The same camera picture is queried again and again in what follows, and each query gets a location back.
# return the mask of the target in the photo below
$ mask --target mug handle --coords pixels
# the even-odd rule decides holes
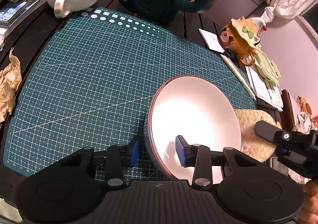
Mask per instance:
[[[55,0],[55,4],[54,4],[55,17],[64,18],[70,13],[70,11],[64,10],[64,2],[65,0]]]
[[[251,55],[251,57],[252,57],[252,61],[249,62],[249,63],[247,63],[247,62],[244,61],[243,59],[240,59],[240,62],[241,62],[242,64],[244,64],[245,66],[251,66],[251,65],[253,65],[253,64],[255,63],[255,57],[254,57],[253,55]]]

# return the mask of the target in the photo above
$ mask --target crumpled brown paper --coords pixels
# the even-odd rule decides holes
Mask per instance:
[[[21,67],[19,59],[10,50],[9,65],[0,71],[0,122],[5,120],[7,113],[12,113],[16,104],[15,92],[22,82]]]

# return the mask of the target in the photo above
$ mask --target cutting mat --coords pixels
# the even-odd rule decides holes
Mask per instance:
[[[236,109],[255,104],[211,51],[146,21],[105,8],[70,17],[33,66],[10,121],[4,165],[29,176],[85,146],[95,151],[143,136],[157,89],[177,75],[201,76]],[[145,149],[131,178],[157,179]],[[99,169],[96,179],[103,179]]]

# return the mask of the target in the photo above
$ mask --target orange mug handle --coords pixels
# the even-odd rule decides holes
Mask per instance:
[[[254,56],[251,55],[251,57],[252,57],[252,61],[251,61],[250,63],[247,63],[247,62],[244,61],[243,59],[240,59],[240,62],[241,62],[242,64],[244,64],[245,66],[251,66],[251,65],[253,65],[253,64],[255,63],[255,58],[254,58]]]

